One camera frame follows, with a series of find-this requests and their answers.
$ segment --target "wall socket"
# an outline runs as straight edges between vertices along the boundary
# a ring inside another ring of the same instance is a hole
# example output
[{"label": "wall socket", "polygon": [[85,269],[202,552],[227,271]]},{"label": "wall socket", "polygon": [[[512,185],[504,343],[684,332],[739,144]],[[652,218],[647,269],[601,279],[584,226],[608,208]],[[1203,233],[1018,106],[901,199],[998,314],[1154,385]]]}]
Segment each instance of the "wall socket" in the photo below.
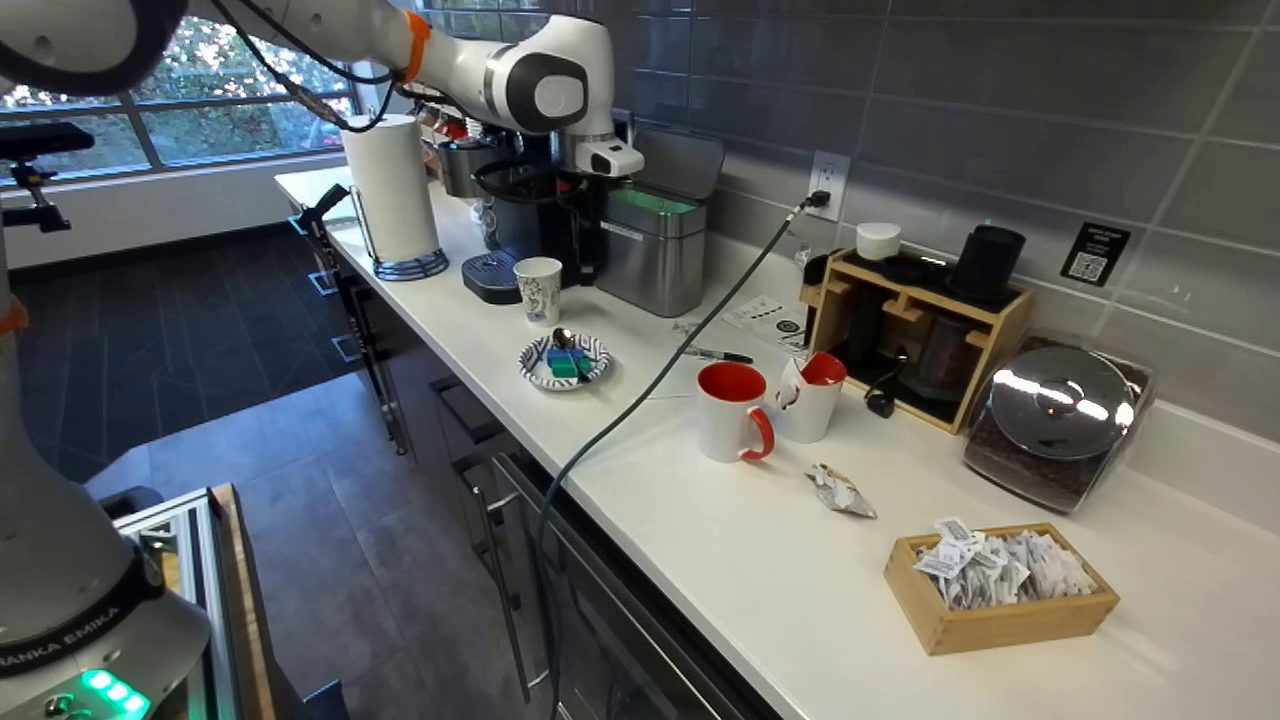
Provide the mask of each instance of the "wall socket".
[{"label": "wall socket", "polygon": [[846,154],[812,152],[806,192],[828,192],[833,199],[828,199],[828,208],[806,208],[806,213],[824,215],[824,218],[841,218],[842,185],[846,185]]}]

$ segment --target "tea bag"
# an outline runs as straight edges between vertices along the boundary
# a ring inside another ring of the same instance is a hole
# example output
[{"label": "tea bag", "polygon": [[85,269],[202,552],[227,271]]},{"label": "tea bag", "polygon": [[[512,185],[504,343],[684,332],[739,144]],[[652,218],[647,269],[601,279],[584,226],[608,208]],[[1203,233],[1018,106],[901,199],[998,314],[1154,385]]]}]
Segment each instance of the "tea bag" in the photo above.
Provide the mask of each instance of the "tea bag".
[{"label": "tea bag", "polygon": [[1080,554],[1052,536],[1018,531],[1012,541],[973,531],[964,520],[938,520],[938,544],[915,566],[937,580],[947,609],[994,609],[1018,599],[1090,594],[1096,580]]}]

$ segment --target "white countertop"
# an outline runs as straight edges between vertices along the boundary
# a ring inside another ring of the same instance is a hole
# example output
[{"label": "white countertop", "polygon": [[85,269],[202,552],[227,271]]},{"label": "white countertop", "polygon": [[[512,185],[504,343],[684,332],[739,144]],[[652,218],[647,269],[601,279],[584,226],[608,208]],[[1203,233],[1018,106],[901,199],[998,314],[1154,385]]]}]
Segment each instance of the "white countertop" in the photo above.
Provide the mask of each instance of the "white countertop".
[{"label": "white countertop", "polygon": [[[278,176],[312,205],[343,170]],[[456,264],[478,252],[462,205],[432,189],[451,269],[437,279],[374,283],[428,347],[553,473],[602,429],[681,343],[657,320],[597,287],[573,287],[565,324],[593,332],[616,368],[589,391],[548,395],[519,374],[519,347],[545,326],[519,309],[478,303]],[[361,271],[363,233],[330,236]],[[752,249],[714,249],[703,309]],[[794,269],[767,259],[743,287],[794,295]],[[771,373],[782,354],[752,324],[714,320],[714,347],[747,347]],[[781,717],[1280,717],[1280,541],[1171,485],[1120,463],[1063,520],[959,463],[964,441],[913,415],[876,418],[846,389],[820,445],[781,445],[759,469],[703,461],[689,432],[692,373],[681,361],[658,391],[577,473],[573,501],[670,594],[723,659]],[[798,469],[828,461],[876,502],[880,520],[828,511]],[[896,536],[938,516],[973,526],[1052,520],[1120,590],[1096,637],[994,652],[924,655],[882,561]]]}]

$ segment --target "wooden box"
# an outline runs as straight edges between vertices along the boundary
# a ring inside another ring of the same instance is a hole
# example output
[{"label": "wooden box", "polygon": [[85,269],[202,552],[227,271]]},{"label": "wooden box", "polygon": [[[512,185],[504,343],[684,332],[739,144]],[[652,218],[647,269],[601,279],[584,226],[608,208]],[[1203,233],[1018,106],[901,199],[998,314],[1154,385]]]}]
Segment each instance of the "wooden box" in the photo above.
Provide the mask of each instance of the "wooden box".
[{"label": "wooden box", "polygon": [[[1061,549],[1074,552],[1052,524],[1005,524],[1005,526],[982,526],[982,531],[987,536],[1017,536],[1022,526],[1052,536]],[[902,536],[893,544],[886,563],[882,563],[886,589],[896,590],[896,599],[901,599],[902,614],[913,618],[926,655],[1005,648],[1005,643],[1034,643],[1034,640],[1061,640],[1061,637],[1087,637],[1120,604],[1112,582],[1074,552],[1084,570],[1096,580],[1090,594],[1022,599],[1022,604],[1007,604],[1007,609],[953,611],[943,604],[943,594],[937,590],[933,574],[915,570],[915,561],[937,541],[938,541],[937,531],[933,536]]]},{"label": "wooden box", "polygon": [[[833,254],[824,283],[798,293],[798,298],[812,309],[806,343],[815,352],[836,352],[856,385],[886,385],[901,409],[947,432],[973,418],[990,365],[1018,347],[1031,313],[1031,295],[1018,287],[1007,287],[998,309],[977,309],[933,287],[896,283],[851,254]],[[915,395],[886,380],[896,374],[893,365],[926,354],[938,320],[964,326],[953,400]]]}]

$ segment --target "coffee maker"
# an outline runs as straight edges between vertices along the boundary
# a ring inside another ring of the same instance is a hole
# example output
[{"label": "coffee maker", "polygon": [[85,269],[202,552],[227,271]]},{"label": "coffee maker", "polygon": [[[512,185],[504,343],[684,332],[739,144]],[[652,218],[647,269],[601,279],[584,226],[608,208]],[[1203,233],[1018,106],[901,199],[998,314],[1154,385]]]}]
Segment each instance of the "coffee maker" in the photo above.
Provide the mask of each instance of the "coffee maker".
[{"label": "coffee maker", "polygon": [[459,264],[462,283],[486,303],[519,303],[514,264],[556,254],[565,283],[593,283],[602,269],[602,178],[556,170],[556,140],[483,130],[439,147],[439,178],[473,199],[483,222],[483,254]]}]

